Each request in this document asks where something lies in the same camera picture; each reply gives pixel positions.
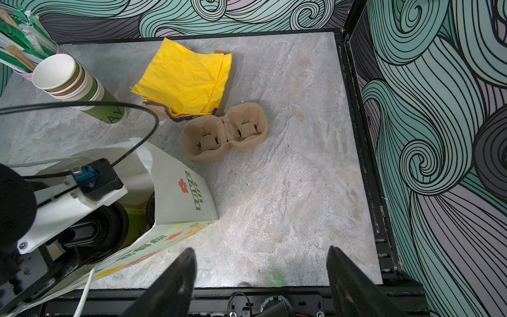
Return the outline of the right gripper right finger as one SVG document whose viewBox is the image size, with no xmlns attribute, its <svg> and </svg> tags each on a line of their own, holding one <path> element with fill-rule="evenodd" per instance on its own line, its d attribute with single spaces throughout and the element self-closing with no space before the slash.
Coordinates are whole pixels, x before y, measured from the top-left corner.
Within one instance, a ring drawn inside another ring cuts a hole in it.
<svg viewBox="0 0 507 317">
<path fill-rule="evenodd" d="M 337 316 L 407 316 L 338 247 L 326 260 L 331 298 Z"/>
</svg>

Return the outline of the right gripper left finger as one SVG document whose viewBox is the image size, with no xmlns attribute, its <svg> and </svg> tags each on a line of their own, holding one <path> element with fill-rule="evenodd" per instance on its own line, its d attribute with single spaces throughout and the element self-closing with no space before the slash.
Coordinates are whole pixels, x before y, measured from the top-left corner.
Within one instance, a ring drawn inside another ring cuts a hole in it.
<svg viewBox="0 0 507 317">
<path fill-rule="evenodd" d="M 187 316 L 197 270 L 195 252 L 193 248 L 186 248 L 122 315 Z"/>
</svg>

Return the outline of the white paper gift bag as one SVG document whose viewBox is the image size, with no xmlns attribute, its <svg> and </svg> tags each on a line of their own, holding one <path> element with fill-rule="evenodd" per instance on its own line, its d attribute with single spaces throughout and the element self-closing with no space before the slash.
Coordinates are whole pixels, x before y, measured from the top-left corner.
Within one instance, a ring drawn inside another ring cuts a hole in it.
<svg viewBox="0 0 507 317">
<path fill-rule="evenodd" d="M 52 160 L 47 169 L 29 176 L 35 192 L 55 186 L 66 175 L 76 181 L 93 177 L 131 149 L 139 138 Z M 191 168 L 149 142 L 144 142 L 114 167 L 128 193 L 118 203 L 145 210 L 155 193 L 155 223 L 129 247 L 96 264 L 81 265 L 58 243 L 60 233 L 31 253 L 21 254 L 15 243 L 13 260 L 19 271 L 1 284 L 1 315 L 13 316 L 79 287 L 89 286 L 122 269 L 136 265 L 194 235 L 218 219 L 206 181 Z M 100 198 L 99 187 L 87 184 L 87 193 Z"/>
</svg>

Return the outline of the black cup lid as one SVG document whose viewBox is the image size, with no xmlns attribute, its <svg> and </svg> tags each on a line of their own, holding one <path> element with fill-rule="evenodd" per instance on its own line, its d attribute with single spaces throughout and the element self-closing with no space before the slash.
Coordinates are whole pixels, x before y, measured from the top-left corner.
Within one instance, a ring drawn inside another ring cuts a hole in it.
<svg viewBox="0 0 507 317">
<path fill-rule="evenodd" d="M 96 264 L 117 252 L 129 230 L 128 213 L 120 203 L 102 206 L 64 230 L 58 243 L 81 265 Z"/>
<path fill-rule="evenodd" d="M 145 215 L 147 218 L 148 226 L 151 228 L 154 226 L 155 223 L 155 193 L 153 192 L 151 196 L 149 197 L 146 208 L 145 208 Z"/>
</svg>

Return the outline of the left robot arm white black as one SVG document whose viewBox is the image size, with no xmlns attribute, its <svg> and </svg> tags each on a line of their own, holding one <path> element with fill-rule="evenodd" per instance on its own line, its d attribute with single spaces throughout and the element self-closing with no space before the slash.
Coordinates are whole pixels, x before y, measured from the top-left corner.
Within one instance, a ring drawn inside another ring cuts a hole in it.
<svg viewBox="0 0 507 317">
<path fill-rule="evenodd" d="M 1 284 L 13 279 L 19 271 L 18 265 L 13 260 L 15 243 L 17 243 L 32 227 L 38 209 L 49 204 L 51 201 L 70 193 L 74 189 L 86 186 L 91 182 L 105 180 L 112 174 L 116 165 L 144 144 L 144 142 L 146 142 L 156 132 L 159 125 L 158 116 L 148 108 L 118 101 L 48 102 L 22 106 L 10 106 L 2 108 L 1 115 L 6 116 L 8 114 L 53 108 L 70 108 L 72 106 L 97 106 L 103 108 L 106 106 L 122 106 L 124 108 L 136 109 L 146 112 L 154 117 L 154 126 L 147 136 L 142 138 L 141 141 L 136 143 L 119 159 L 110 164 L 110 166 L 104 167 L 96 172 L 93 177 L 84 181 L 79 181 L 77 185 L 58 194 L 54 194 L 51 198 L 48 198 L 41 203 L 36 202 L 34 191 L 28 184 L 28 176 L 21 176 L 8 166 L 1 165 Z"/>
</svg>

